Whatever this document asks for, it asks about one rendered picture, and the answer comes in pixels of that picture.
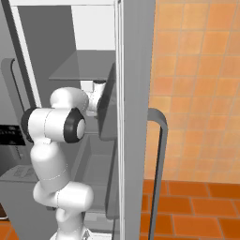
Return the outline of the grey fridge door bin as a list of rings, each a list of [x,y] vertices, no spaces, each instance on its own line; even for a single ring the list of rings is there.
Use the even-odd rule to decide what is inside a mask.
[[[103,94],[97,106],[97,123],[98,136],[102,141],[110,141],[117,138],[115,64],[112,64]]]

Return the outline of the grey fridge drawer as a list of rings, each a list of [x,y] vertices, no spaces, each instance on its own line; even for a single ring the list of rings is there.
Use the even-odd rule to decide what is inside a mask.
[[[107,219],[119,218],[117,140],[105,142],[97,134],[86,134],[72,176],[93,189],[91,211],[102,212]]]

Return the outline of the grey glass fridge shelf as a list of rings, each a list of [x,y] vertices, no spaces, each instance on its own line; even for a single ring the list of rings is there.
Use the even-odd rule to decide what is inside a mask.
[[[50,81],[107,81],[115,51],[78,50],[50,76]]]

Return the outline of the grey fridge body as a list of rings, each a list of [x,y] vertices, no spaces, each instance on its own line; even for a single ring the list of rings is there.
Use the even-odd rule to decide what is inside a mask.
[[[49,108],[54,90],[85,86],[94,81],[50,81],[50,76],[75,51],[115,51],[115,0],[8,0],[20,48],[19,62],[27,75],[33,103],[30,108]],[[86,134],[98,135],[97,114],[84,117]],[[77,162],[80,140],[59,144],[68,165],[70,180]],[[109,233],[119,240],[119,218],[107,219],[102,212],[82,213],[83,223],[93,233]]]

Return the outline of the grey fridge door with dispenser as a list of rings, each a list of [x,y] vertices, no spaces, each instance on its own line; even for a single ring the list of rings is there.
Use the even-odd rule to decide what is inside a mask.
[[[4,58],[17,60],[0,0],[0,63]],[[20,124],[0,124],[0,204],[19,240],[50,240],[56,231],[54,211],[33,199],[38,179],[29,151]]]

